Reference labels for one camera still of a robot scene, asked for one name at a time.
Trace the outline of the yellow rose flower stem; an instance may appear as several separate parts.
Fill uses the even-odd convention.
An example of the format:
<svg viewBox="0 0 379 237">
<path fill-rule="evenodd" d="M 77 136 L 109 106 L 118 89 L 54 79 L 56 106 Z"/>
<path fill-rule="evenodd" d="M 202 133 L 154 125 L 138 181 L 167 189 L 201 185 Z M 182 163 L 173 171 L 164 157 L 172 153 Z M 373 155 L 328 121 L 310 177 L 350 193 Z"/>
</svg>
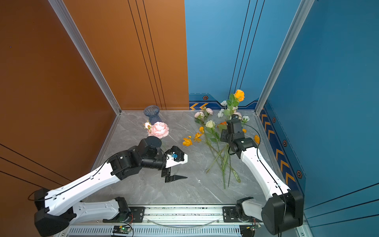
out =
<svg viewBox="0 0 379 237">
<path fill-rule="evenodd" d="M 233 107 L 239 107 L 240 102 L 245 99 L 245 93 L 238 89 L 234 94 L 231 94 L 227 101 L 227 107 L 225 108 L 224 115 L 227 118 L 231 118 L 231 110 Z"/>
</svg>

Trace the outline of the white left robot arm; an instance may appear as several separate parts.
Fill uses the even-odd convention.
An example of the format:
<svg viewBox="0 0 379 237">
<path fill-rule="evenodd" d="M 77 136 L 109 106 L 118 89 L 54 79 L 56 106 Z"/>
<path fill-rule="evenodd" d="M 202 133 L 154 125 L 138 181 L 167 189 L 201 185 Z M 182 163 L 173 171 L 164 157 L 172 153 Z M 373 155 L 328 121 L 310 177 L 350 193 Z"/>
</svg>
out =
<svg viewBox="0 0 379 237">
<path fill-rule="evenodd" d="M 171 175 L 171 168 L 188 162 L 188 155 L 179 147 L 161 149 L 162 141 L 149 136 L 137 146 L 118 152 L 100 167 L 60 188 L 41 188 L 33 193 L 37 212 L 35 227 L 42 237 L 50 237 L 74 223 L 102 220 L 105 223 L 130 223 L 134 214 L 125 198 L 116 197 L 103 202 L 83 202 L 85 198 L 109 185 L 136 175 L 143 168 L 161 171 L 166 183 L 181 180 Z"/>
</svg>

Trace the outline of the pink peony flower stem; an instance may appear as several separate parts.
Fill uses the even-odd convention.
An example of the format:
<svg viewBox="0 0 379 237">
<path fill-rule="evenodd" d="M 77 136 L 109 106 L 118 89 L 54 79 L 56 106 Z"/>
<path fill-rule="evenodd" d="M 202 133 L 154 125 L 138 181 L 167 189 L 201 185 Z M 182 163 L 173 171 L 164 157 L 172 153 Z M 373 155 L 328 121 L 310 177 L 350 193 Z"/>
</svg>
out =
<svg viewBox="0 0 379 237">
<path fill-rule="evenodd" d="M 147 130 L 148 136 L 154 136 L 162 140 L 169 135 L 169 127 L 164 122 L 144 123 L 144 128 Z"/>
</svg>

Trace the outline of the orange poppy flower stem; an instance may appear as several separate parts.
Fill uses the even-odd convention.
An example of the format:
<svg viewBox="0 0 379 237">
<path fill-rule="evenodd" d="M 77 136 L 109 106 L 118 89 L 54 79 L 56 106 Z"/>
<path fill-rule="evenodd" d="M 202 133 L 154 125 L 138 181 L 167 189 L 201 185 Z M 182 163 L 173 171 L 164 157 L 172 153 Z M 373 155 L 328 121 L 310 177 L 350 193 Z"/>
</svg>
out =
<svg viewBox="0 0 379 237">
<path fill-rule="evenodd" d="M 251 137 L 245 137 L 244 133 L 234 135 L 232 144 L 230 145 L 233 152 L 240 154 L 242 151 L 246 151 L 249 148 L 258 148 L 260 144 L 260 137 L 258 135 Z"/>
</svg>

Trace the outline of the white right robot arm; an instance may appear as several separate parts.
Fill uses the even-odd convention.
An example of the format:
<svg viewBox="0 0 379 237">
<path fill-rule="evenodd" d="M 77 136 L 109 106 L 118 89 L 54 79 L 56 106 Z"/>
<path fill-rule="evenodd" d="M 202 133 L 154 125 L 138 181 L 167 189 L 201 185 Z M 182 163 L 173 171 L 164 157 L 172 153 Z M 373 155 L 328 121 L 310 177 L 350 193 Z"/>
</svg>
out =
<svg viewBox="0 0 379 237">
<path fill-rule="evenodd" d="M 258 142 L 246 138 L 242 121 L 233 115 L 222 131 L 221 141 L 249 168 L 260 185 L 266 203 L 257 203 L 252 197 L 237 201 L 235 213 L 242 222 L 261 220 L 272 235 L 303 225 L 304 197 L 298 190 L 291 190 L 271 169 L 259 150 Z"/>
</svg>

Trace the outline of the cream rose flower stem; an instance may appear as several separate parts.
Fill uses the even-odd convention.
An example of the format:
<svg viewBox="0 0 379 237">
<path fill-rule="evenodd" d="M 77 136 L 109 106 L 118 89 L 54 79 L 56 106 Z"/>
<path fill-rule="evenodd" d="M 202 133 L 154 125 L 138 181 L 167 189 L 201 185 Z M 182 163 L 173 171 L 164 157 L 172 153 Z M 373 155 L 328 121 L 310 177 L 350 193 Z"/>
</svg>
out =
<svg viewBox="0 0 379 237">
<path fill-rule="evenodd" d="M 228 145 L 224 144 L 222 148 L 221 134 L 217 131 L 216 123 L 213 120 L 208 120 L 205 123 L 205 138 L 211 154 L 215 159 L 220 169 L 225 170 L 228 162 Z"/>
</svg>

